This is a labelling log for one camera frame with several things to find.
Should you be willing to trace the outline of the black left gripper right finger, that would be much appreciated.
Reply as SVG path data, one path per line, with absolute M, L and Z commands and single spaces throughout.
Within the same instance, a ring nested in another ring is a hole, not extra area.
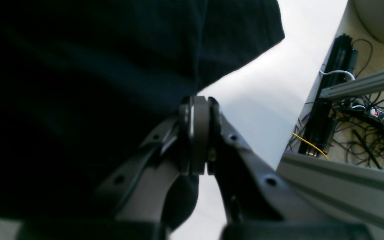
M 218 102 L 195 98 L 195 173 L 220 189 L 222 240 L 370 240 L 364 225 L 337 220 L 301 198 L 223 118 Z

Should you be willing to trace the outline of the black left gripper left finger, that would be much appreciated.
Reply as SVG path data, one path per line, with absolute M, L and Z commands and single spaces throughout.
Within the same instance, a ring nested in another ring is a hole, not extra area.
M 196 97 L 183 99 L 179 113 L 145 138 L 136 154 L 114 170 L 93 194 L 92 209 L 107 219 L 25 222 L 18 240 L 167 240 L 162 221 L 166 196 L 180 175 L 196 173 L 192 140 Z

